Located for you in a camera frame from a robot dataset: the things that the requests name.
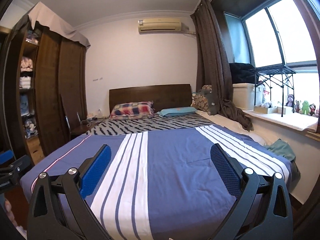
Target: teal pillow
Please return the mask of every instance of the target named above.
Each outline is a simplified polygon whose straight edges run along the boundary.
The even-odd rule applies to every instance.
[[[161,117],[174,117],[174,116],[183,116],[188,114],[194,114],[197,110],[194,107],[178,107],[178,108],[168,108],[163,109],[157,114]]]

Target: silver screw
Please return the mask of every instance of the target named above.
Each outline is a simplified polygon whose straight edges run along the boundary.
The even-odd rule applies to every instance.
[[[282,179],[282,174],[279,173],[279,172],[276,172],[275,176],[276,176],[277,179]]]
[[[253,174],[253,169],[251,169],[251,168],[245,168],[244,172],[245,172],[246,174],[251,175],[251,174]]]
[[[70,174],[70,175],[73,175],[73,174],[75,174],[77,172],[77,169],[76,168],[71,168],[69,171],[68,171],[68,173]]]
[[[39,178],[43,179],[47,174],[45,172],[40,173]]]

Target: crown molding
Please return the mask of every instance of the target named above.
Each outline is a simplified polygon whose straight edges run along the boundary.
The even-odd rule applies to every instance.
[[[35,6],[29,0],[13,0],[12,3],[21,7],[22,9],[24,9],[26,11],[30,10],[33,6]]]
[[[145,17],[190,17],[193,12],[177,11],[177,10],[152,10],[152,11],[139,11],[131,13],[122,13],[103,17],[91,22],[87,22],[75,27],[76,30],[81,31],[87,28],[95,27],[100,24]]]

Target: striped blanket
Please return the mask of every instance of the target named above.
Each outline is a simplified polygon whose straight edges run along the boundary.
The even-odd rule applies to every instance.
[[[42,160],[22,177],[21,185],[30,200],[39,173],[64,174],[108,144],[110,164],[86,201],[114,240],[206,240],[235,201],[210,160],[214,143],[258,174],[280,172],[289,186],[288,160],[215,124],[117,136],[81,135]],[[61,202],[68,224],[77,231],[65,199]]]
[[[160,117],[158,114],[151,119],[138,120],[105,120],[92,128],[86,134],[94,135],[119,135],[153,130],[169,130],[191,128],[210,125],[212,122],[199,114],[176,117]]]

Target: wooden headboard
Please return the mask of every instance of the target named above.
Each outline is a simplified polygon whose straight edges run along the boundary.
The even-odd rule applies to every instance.
[[[190,84],[157,85],[110,89],[110,113],[115,105],[140,101],[153,101],[155,112],[166,108],[190,106],[192,92]]]

